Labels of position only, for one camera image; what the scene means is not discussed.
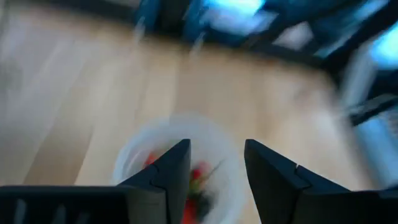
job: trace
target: red object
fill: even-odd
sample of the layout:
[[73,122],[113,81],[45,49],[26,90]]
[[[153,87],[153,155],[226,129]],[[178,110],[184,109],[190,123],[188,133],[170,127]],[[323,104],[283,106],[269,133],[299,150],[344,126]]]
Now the red object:
[[147,158],[147,160],[146,160],[145,163],[144,163],[144,167],[147,167],[147,166],[153,164],[153,163],[155,162],[155,160],[156,160],[155,155],[153,155],[152,153],[150,153],[149,156],[148,156],[148,158]]
[[193,200],[187,199],[185,202],[182,224],[198,224],[196,220],[196,206]]
[[200,169],[194,169],[192,171],[192,179],[197,180],[202,176],[202,172]]
[[194,180],[207,175],[209,172],[210,166],[206,162],[199,162],[198,165],[192,170],[192,178]]

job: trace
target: blue light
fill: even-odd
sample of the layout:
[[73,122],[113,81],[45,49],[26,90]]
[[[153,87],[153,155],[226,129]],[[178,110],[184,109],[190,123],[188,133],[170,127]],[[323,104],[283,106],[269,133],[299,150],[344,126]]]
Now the blue light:
[[381,68],[398,68],[398,23],[375,41],[371,55]]
[[208,0],[212,6],[221,7],[241,14],[254,15],[265,0]]

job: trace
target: plastic bowl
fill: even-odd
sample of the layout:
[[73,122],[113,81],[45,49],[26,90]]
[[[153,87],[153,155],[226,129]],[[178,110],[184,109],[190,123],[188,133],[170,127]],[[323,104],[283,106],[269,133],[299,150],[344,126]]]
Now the plastic bowl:
[[191,139],[192,167],[206,161],[214,168],[222,161],[206,183],[206,190],[215,196],[215,201],[203,223],[236,223],[245,193],[238,149],[219,126],[201,116],[173,116],[142,129],[119,153],[114,184],[139,172],[150,152],[169,149],[181,139]]

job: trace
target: wooden floor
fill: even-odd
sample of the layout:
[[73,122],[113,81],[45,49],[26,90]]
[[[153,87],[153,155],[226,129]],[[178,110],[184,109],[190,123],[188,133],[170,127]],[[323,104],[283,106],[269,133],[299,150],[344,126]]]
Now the wooden floor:
[[[254,138],[349,189],[372,187],[318,71],[216,47],[192,56],[154,37],[135,44],[129,26],[49,7],[14,7],[0,66],[0,184],[109,184],[140,127],[196,112],[240,155]],[[254,207],[242,222],[259,222]]]

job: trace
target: black plastic part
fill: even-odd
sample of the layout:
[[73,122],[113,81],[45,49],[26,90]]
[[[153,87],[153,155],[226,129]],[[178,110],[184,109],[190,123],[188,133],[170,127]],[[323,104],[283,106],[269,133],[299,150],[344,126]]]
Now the black plastic part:
[[115,187],[0,187],[0,223],[180,224],[189,172],[185,139]]
[[248,139],[249,184],[262,223],[394,223],[398,191],[350,192]]

